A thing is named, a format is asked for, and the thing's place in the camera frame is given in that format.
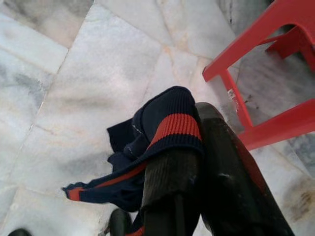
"red plastic chair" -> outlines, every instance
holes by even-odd
[[[296,25],[288,33],[266,39],[283,25]],[[203,71],[205,81],[220,74],[245,131],[239,135],[248,149],[254,149],[315,131],[315,99],[296,106],[253,127],[239,90],[228,67],[257,45],[273,42],[267,51],[282,58],[301,52],[315,70],[315,0],[277,0]]]

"red stripe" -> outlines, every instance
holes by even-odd
[[[148,148],[171,134],[190,134],[201,140],[196,120],[190,115],[176,113],[162,120]]]
[[[144,233],[144,227],[142,226],[140,229],[138,229],[136,232],[127,234],[126,236],[142,236]]]
[[[101,184],[95,186],[94,188],[109,186],[109,185],[121,182],[123,180],[129,179],[133,176],[136,176],[137,174],[142,172],[144,169],[146,169],[146,166],[147,166],[147,162],[143,162],[141,165],[137,166],[132,171],[130,171],[130,172],[128,172],[122,176],[119,176],[115,179],[101,183]],[[82,187],[78,187],[78,188],[74,188],[74,189],[69,190],[68,191],[69,199],[74,200],[74,201],[79,201],[80,200],[80,192],[83,192],[86,190],[87,189],[83,189]]]

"fabric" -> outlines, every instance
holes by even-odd
[[[192,148],[203,155],[196,118],[189,90],[167,89],[148,101],[132,119],[107,129],[115,152],[108,158],[113,173],[87,184],[70,184],[63,188],[67,198],[113,203],[125,211],[139,210],[148,160],[168,148]]]

